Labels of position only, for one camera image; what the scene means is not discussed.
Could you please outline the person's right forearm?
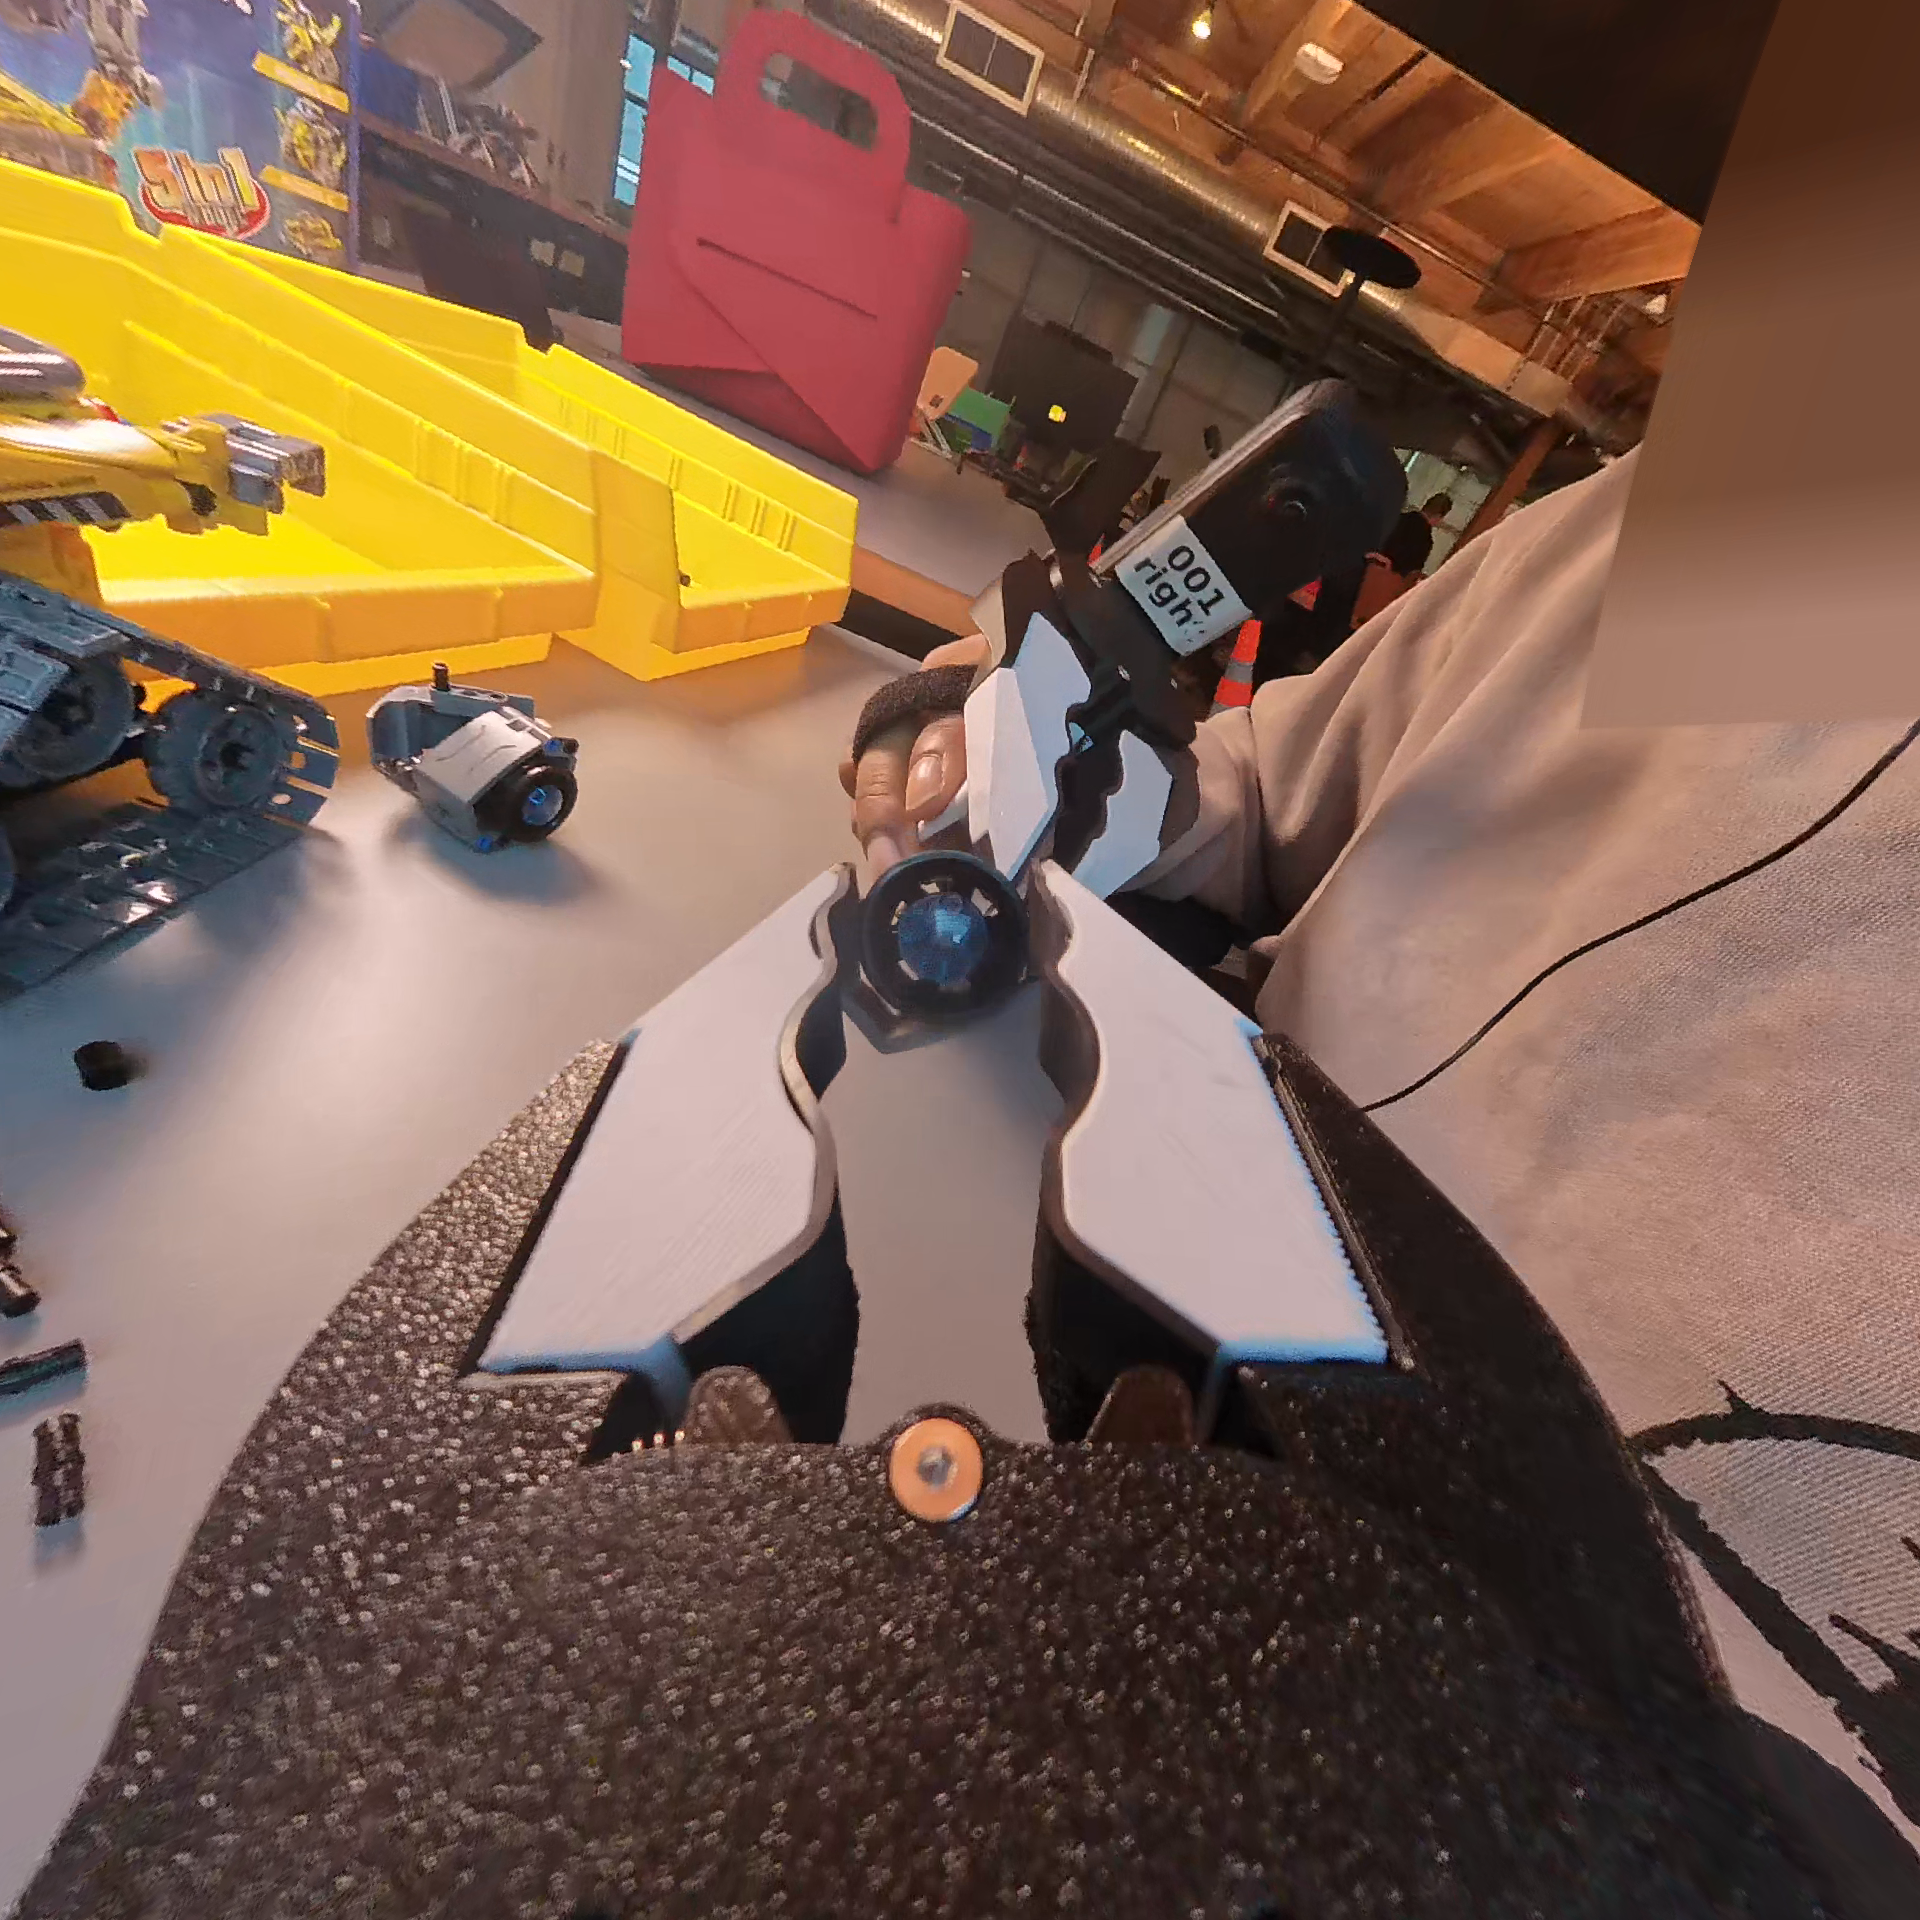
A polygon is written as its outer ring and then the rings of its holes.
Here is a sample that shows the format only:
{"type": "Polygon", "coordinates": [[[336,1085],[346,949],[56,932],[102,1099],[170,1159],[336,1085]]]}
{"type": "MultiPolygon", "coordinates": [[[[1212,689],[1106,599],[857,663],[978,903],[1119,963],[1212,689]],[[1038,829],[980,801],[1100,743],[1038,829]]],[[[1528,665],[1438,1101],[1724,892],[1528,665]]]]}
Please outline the person's right forearm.
{"type": "Polygon", "coordinates": [[[1448,753],[1545,753],[1568,716],[1642,449],[1503,519],[1363,621],[1308,677],[1208,719],[1176,783],[1182,822],[1112,906],[1143,929],[1279,932],[1416,774],[1448,753]]]}

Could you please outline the grey toy motor module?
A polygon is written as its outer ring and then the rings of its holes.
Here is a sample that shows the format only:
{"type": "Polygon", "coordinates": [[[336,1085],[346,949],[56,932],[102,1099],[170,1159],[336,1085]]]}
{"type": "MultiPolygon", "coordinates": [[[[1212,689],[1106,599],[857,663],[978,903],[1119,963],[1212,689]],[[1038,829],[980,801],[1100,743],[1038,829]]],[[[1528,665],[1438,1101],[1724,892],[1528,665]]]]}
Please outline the grey toy motor module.
{"type": "Polygon", "coordinates": [[[579,749],[530,697],[456,684],[399,685],[368,708],[374,765],[476,853],[536,845],[579,803],[579,749]]]}

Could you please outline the red felt bag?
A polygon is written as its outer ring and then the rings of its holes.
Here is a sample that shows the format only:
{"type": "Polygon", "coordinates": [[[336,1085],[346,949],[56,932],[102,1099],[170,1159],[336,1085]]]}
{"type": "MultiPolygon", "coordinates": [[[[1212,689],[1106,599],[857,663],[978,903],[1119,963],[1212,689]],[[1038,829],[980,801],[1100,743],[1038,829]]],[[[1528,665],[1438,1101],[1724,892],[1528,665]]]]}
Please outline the red felt bag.
{"type": "Polygon", "coordinates": [[[892,466],[971,249],[907,158],[894,73],[798,12],[751,12],[714,92],[659,76],[626,358],[854,473],[892,466]]]}

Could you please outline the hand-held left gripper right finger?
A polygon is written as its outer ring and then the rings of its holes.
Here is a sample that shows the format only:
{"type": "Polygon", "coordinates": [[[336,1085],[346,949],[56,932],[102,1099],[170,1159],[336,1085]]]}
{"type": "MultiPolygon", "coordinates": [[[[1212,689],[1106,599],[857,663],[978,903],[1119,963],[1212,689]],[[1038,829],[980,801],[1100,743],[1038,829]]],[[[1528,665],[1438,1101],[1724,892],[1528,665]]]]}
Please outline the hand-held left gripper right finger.
{"type": "Polygon", "coordinates": [[[1063,1097],[1041,1188],[1046,1345],[1096,1381],[1180,1373],[1199,1435],[1241,1370],[1393,1383],[1371,1260],[1257,1025],[1057,861],[1031,884],[1041,1054],[1063,1097]]]}

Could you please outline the yellow tracked toy vehicle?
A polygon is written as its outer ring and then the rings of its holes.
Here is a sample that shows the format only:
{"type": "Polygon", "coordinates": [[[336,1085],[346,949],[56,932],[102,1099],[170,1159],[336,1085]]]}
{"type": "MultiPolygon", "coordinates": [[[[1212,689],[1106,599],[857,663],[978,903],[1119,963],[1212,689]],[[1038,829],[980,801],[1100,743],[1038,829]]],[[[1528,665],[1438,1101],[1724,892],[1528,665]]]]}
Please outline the yellow tracked toy vehicle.
{"type": "Polygon", "coordinates": [[[111,612],[87,533],[263,538],[291,492],[326,490],[320,444],[227,413],[126,423],[66,353],[6,330],[6,801],[128,761],[153,790],[31,865],[2,838],[6,999],[283,847],[339,772],[316,697],[111,612]]]}

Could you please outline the grey desk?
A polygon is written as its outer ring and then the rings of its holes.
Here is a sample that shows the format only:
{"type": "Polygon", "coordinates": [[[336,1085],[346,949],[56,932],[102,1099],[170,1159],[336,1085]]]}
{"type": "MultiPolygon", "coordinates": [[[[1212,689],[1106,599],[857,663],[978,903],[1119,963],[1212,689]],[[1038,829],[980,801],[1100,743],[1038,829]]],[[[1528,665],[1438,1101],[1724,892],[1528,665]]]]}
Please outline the grey desk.
{"type": "Polygon", "coordinates": [[[552,847],[473,855],[368,767],[370,695],[292,847],[6,1005],[6,1215],[40,1291],[6,1353],[87,1373],[6,1406],[6,1906],[104,1755],[176,1564],[302,1346],[580,1049],[854,851],[834,765],[904,668],[798,649],[639,684],[568,645],[470,678],[583,743],[552,847]],[[92,1092],[74,1054],[122,1041],[92,1092]],[[76,1411],[87,1505],[32,1522],[32,1429],[76,1411]]]}

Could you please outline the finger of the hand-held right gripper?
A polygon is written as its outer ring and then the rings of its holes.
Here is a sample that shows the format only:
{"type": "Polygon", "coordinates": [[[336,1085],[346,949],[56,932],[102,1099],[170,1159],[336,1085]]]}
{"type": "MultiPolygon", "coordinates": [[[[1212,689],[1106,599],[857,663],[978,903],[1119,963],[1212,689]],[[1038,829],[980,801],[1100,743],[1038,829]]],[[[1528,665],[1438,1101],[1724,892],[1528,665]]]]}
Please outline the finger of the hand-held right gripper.
{"type": "Polygon", "coordinates": [[[1088,673],[1071,637],[1046,614],[966,703],[967,829],[1001,877],[1018,881],[1047,841],[1062,807],[1071,713],[1088,702],[1088,673]]]}
{"type": "Polygon", "coordinates": [[[1193,825],[1193,753],[1119,729],[1063,771],[1059,867],[1092,895],[1138,886],[1193,825]]]}

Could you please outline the person's beige printed hoodie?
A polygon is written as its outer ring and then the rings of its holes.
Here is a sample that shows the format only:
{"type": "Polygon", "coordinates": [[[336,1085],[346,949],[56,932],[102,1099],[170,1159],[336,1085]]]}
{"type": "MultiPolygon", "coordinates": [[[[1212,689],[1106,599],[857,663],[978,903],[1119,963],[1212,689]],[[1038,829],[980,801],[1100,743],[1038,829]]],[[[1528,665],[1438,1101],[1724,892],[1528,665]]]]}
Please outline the person's beige printed hoodie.
{"type": "Polygon", "coordinates": [[[1915,723],[1448,753],[1270,951],[1595,1379],[1841,1908],[1915,1916],[1915,723]]]}

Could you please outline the person's right hand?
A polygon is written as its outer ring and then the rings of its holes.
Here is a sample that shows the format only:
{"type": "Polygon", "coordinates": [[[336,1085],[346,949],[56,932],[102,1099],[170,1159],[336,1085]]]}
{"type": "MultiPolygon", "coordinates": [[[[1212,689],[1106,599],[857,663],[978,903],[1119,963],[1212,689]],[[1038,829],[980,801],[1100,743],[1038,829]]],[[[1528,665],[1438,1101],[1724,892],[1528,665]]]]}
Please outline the person's right hand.
{"type": "Polygon", "coordinates": [[[839,767],[851,801],[862,884],[871,890],[899,861],[921,853],[921,829],[947,815],[967,779],[960,713],[910,717],[878,732],[865,755],[839,767]]]}

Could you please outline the silver air duct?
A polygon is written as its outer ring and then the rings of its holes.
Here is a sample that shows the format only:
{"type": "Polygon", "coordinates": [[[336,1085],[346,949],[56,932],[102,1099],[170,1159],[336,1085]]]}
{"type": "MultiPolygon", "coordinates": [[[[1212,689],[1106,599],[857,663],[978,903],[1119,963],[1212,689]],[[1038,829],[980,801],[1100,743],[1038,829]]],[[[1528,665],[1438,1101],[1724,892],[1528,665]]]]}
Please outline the silver air duct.
{"type": "Polygon", "coordinates": [[[806,12],[900,82],[930,161],[1011,210],[1225,330],[1279,345],[1350,302],[1284,258],[1308,210],[1227,180],[1102,102],[1014,4],[823,3],[806,12]]]}

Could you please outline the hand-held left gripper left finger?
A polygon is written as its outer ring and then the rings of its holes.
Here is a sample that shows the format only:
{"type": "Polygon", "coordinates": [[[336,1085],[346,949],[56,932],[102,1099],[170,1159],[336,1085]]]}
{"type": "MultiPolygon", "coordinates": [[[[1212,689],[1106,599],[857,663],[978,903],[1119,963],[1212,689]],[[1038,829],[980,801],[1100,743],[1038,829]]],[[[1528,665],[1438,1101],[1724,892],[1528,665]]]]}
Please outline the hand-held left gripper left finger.
{"type": "Polygon", "coordinates": [[[479,1340],[488,1377],[618,1373],[682,1423],[747,1367],[802,1443],[849,1418],[857,1287],[820,1094],[847,1060],[834,867],[639,1017],[479,1340]]]}

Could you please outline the black toy wheel assembly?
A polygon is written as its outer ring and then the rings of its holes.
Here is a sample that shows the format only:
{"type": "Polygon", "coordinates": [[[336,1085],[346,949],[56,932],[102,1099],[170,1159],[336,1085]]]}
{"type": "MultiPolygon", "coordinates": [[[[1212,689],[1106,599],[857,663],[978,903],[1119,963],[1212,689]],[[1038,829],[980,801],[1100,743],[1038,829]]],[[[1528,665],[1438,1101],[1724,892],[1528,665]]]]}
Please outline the black toy wheel assembly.
{"type": "Polygon", "coordinates": [[[1014,883],[970,853],[919,853],[828,908],[847,1020],[878,1052],[967,1034],[1019,994],[1030,915],[1014,883]]]}

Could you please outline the yellow storage bin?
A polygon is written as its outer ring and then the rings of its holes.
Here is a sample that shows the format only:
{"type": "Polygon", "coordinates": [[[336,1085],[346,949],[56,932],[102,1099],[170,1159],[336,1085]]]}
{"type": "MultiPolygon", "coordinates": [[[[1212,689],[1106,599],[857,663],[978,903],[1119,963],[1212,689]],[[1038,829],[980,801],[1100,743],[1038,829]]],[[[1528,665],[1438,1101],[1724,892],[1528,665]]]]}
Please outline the yellow storage bin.
{"type": "Polygon", "coordinates": [[[102,187],[2,166],[6,323],[122,418],[228,413],[327,454],[263,538],[90,535],[111,611],[320,693],[524,665],[592,627],[592,459],[287,275],[102,187]]]}
{"type": "Polygon", "coordinates": [[[299,362],[258,372],[327,445],[332,505],[350,505],[350,454],[424,486],[370,531],[450,609],[406,614],[377,657],[505,663],[562,637],[659,682],[844,612],[851,493],[515,323],[214,242],[204,277],[299,362]]]}

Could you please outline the pile of small toy parts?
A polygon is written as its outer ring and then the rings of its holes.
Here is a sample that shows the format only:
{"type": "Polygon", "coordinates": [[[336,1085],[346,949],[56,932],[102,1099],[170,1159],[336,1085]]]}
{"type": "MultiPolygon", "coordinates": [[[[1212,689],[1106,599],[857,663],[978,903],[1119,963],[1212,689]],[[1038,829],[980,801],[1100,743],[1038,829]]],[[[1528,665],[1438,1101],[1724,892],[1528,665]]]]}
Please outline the pile of small toy parts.
{"type": "MultiPolygon", "coordinates": [[[[74,1066],[86,1091],[113,1092],[131,1085],[143,1071],[140,1055],[122,1041],[92,1041],[76,1049],[74,1066]]],[[[16,1260],[18,1235],[2,1215],[2,1316],[7,1324],[28,1322],[42,1308],[42,1297],[16,1260]]],[[[47,1396],[56,1387],[83,1381],[90,1353],[83,1340],[68,1338],[2,1358],[2,1403],[47,1396]]],[[[87,1505],[87,1459],[83,1427],[76,1411],[51,1412],[32,1429],[32,1522],[56,1530],[79,1521],[87,1505]]]]}

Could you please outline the colourful printed toy box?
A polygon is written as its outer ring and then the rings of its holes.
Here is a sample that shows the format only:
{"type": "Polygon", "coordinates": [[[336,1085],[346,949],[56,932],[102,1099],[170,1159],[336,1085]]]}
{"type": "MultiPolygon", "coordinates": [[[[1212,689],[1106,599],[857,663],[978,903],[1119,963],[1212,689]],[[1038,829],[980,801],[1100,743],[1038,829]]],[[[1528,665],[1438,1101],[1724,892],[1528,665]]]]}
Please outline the colourful printed toy box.
{"type": "Polygon", "coordinates": [[[2,155],[187,229],[348,270],[354,3],[6,3],[2,155]]]}

